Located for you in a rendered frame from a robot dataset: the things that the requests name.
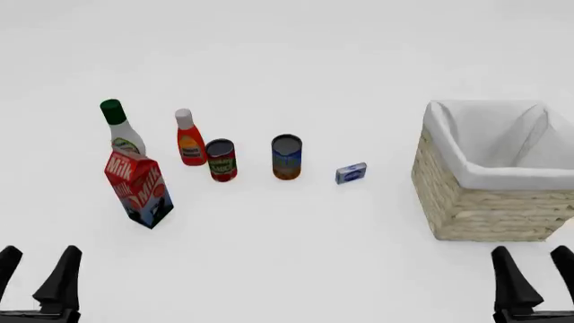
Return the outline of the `red bottle with white cap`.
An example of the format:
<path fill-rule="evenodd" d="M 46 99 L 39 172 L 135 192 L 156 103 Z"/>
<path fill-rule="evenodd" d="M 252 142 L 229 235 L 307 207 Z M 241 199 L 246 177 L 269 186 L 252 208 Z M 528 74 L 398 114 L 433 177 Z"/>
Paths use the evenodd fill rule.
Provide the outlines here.
<path fill-rule="evenodd" d="M 202 166 L 206 160 L 204 139 L 194 123 L 189 109 L 175 112 L 178 124 L 177 142 L 181 160 L 187 166 Z"/>

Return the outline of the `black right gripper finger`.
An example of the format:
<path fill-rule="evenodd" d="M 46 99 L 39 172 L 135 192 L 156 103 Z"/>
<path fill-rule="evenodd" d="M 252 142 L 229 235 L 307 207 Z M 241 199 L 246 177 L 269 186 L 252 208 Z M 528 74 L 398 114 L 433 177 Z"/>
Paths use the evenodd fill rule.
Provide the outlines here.
<path fill-rule="evenodd" d="M 544 298 L 523 276 L 509 251 L 496 247 L 491 260 L 496 284 L 494 310 L 515 315 L 533 314 L 534 307 L 543 303 Z"/>
<path fill-rule="evenodd" d="M 574 252 L 566 246 L 559 246 L 551 252 L 551 258 L 574 303 Z"/>

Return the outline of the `red milk carton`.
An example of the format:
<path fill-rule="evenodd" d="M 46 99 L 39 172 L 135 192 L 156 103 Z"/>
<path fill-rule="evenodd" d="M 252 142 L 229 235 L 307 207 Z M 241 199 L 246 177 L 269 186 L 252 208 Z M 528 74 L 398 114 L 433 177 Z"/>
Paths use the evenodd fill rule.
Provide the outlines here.
<path fill-rule="evenodd" d="M 104 173 L 135 223 L 154 228 L 174 208 L 157 161 L 114 148 Z"/>

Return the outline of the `white bottle with green cap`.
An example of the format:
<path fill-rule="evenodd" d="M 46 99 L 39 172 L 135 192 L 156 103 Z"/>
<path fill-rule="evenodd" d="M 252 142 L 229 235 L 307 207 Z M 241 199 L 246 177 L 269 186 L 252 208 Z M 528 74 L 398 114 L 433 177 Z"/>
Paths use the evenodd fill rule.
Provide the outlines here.
<path fill-rule="evenodd" d="M 100 104 L 100 110 L 106 119 L 111 135 L 111 145 L 130 153 L 146 155 L 142 137 L 130 125 L 122 104 L 117 99 L 108 99 Z"/>

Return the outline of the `wicker basket with white liner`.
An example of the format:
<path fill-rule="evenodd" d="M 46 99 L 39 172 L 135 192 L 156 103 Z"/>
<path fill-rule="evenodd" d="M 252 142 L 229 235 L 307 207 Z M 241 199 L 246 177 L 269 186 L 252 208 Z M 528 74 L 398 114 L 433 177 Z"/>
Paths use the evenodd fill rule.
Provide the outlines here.
<path fill-rule="evenodd" d="M 412 181 L 438 240 L 545 240 L 574 218 L 574 124 L 541 101 L 430 101 Z"/>

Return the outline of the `blue and orange tin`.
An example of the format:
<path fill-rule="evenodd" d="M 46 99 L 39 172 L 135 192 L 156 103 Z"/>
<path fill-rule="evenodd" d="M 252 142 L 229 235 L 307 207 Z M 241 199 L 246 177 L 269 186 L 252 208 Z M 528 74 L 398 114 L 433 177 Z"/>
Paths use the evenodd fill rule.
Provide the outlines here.
<path fill-rule="evenodd" d="M 302 141 L 292 134 L 278 135 L 271 142 L 272 169 L 278 179 L 296 179 L 301 172 Z"/>

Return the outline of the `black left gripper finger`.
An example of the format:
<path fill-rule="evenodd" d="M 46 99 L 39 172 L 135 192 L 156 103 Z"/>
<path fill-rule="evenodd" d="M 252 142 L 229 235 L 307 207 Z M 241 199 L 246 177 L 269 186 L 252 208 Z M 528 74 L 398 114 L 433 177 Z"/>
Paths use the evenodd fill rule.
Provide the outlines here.
<path fill-rule="evenodd" d="M 73 245 L 65 249 L 54 270 L 32 295 L 39 302 L 42 314 L 78 311 L 78 275 L 83 253 Z"/>
<path fill-rule="evenodd" d="M 22 260 L 22 252 L 14 246 L 7 246 L 0 252 L 0 295 L 13 276 L 13 273 Z"/>

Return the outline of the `small blue and white box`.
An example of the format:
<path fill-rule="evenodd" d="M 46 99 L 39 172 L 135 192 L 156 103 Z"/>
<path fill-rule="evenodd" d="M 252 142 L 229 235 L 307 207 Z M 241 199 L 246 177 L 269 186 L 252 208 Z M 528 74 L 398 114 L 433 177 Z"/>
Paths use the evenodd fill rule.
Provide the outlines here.
<path fill-rule="evenodd" d="M 365 177 L 367 171 L 367 163 L 355 163 L 350 166 L 345 166 L 337 169 L 335 172 L 335 182 L 337 185 L 342 185 L 347 182 L 355 181 Z"/>

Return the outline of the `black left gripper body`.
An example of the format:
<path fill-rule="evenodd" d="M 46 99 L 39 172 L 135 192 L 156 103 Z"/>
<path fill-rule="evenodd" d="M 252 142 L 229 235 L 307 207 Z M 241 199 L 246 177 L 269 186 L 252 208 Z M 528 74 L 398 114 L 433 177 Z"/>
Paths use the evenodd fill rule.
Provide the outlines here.
<path fill-rule="evenodd" d="M 0 323 L 79 323 L 74 309 L 0 310 Z"/>

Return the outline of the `red and green tin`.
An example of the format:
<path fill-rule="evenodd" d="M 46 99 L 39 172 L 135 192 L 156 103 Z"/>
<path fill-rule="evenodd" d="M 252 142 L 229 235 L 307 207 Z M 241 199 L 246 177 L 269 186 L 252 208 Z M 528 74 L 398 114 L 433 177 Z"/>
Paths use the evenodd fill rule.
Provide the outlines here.
<path fill-rule="evenodd" d="M 205 147 L 208 166 L 216 182 L 228 182 L 238 174 L 235 147 L 229 139 L 214 139 Z"/>

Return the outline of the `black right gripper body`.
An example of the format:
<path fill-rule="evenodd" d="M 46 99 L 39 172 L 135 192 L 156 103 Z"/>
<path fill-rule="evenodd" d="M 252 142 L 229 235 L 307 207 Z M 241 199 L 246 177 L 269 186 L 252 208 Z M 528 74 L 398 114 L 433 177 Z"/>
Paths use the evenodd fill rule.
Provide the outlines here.
<path fill-rule="evenodd" d="M 574 310 L 501 309 L 492 317 L 495 323 L 574 323 Z"/>

